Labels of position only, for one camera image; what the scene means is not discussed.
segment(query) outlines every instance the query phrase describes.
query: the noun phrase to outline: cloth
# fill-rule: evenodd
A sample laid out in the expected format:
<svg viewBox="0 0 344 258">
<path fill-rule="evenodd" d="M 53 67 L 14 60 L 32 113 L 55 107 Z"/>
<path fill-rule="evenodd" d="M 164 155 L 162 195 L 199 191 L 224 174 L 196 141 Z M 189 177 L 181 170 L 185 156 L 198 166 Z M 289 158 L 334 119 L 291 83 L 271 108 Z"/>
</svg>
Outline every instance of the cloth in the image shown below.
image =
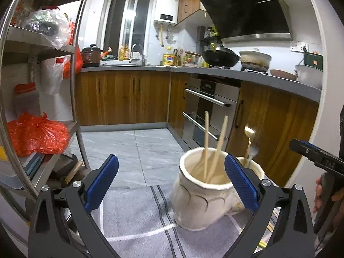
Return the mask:
<svg viewBox="0 0 344 258">
<path fill-rule="evenodd" d="M 245 210 L 203 231 L 188 231 L 174 221 L 171 194 L 172 185 L 107 192 L 104 236 L 122 258 L 221 258 L 252 215 Z"/>
</svg>

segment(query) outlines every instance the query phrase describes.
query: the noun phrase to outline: oven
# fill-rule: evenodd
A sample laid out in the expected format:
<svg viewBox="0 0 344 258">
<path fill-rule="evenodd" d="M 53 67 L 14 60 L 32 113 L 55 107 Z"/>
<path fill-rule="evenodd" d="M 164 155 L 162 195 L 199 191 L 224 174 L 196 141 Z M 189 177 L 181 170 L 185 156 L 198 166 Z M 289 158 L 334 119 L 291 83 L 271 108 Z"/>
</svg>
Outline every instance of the oven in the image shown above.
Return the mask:
<svg viewBox="0 0 344 258">
<path fill-rule="evenodd" d="M 191 148 L 204 147 L 205 111 L 209 112 L 209 147 L 216 148 L 225 115 L 228 125 L 225 150 L 235 117 L 239 88 L 209 79 L 191 78 L 185 89 L 183 140 Z"/>
</svg>

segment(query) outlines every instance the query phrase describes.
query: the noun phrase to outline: white plastic bag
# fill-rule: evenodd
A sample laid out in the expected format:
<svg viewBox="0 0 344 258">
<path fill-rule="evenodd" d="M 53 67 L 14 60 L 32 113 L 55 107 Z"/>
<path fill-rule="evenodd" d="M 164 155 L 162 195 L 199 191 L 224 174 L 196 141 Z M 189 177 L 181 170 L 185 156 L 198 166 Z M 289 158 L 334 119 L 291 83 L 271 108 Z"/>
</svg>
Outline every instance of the white plastic bag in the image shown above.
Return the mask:
<svg viewBox="0 0 344 258">
<path fill-rule="evenodd" d="M 67 45 L 71 38 L 69 21 L 59 9 L 42 9 L 30 13 L 23 28 L 42 33 L 56 49 Z"/>
<path fill-rule="evenodd" d="M 63 80 L 63 67 L 70 56 L 65 56 L 63 63 L 56 64 L 56 58 L 41 61 L 41 85 L 46 94 L 56 95 Z"/>
</svg>

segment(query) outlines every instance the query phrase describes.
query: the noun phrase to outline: range hood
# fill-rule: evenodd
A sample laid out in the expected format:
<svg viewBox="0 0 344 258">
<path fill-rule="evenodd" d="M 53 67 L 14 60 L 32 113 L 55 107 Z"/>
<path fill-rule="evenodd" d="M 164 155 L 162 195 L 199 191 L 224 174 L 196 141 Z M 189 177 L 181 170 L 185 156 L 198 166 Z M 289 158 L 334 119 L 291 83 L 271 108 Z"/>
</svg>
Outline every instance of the range hood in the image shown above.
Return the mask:
<svg viewBox="0 0 344 258">
<path fill-rule="evenodd" d="M 283 0 L 201 0 L 224 42 L 291 40 L 288 5 Z"/>
</svg>

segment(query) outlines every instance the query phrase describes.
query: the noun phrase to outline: electrical outlet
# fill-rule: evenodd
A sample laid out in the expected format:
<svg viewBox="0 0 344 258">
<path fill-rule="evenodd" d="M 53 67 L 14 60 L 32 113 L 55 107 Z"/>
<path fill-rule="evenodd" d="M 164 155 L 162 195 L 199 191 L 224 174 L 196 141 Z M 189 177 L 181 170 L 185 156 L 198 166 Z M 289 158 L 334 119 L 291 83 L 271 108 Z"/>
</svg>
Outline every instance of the electrical outlet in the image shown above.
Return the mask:
<svg viewBox="0 0 344 258">
<path fill-rule="evenodd" d="M 308 50 L 308 43 L 303 43 L 301 41 L 291 41 L 290 42 L 290 50 L 294 52 L 304 52 L 303 47 L 306 47 Z"/>
</svg>

